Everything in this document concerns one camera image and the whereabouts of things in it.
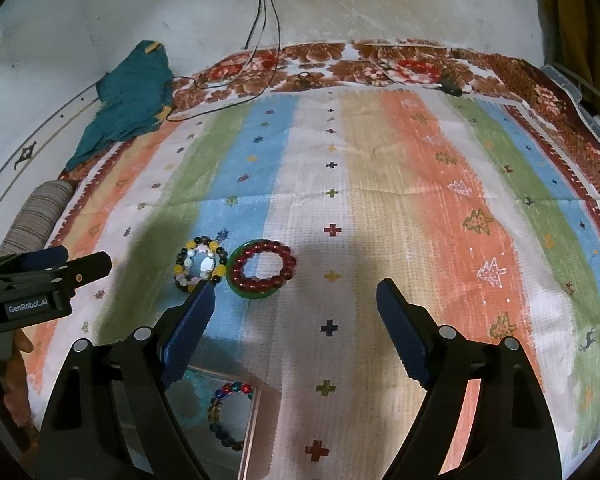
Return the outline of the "person's left hand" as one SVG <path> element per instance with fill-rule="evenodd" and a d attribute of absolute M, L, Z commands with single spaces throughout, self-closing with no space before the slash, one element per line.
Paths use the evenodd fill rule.
<path fill-rule="evenodd" d="M 4 387 L 4 405 L 12 415 L 12 420 L 18 427 L 24 427 L 31 421 L 31 408 L 27 371 L 22 355 L 31 353 L 34 347 L 20 328 L 15 330 L 12 342 L 12 357 L 6 363 L 4 374 L 0 376 L 0 387 Z"/>

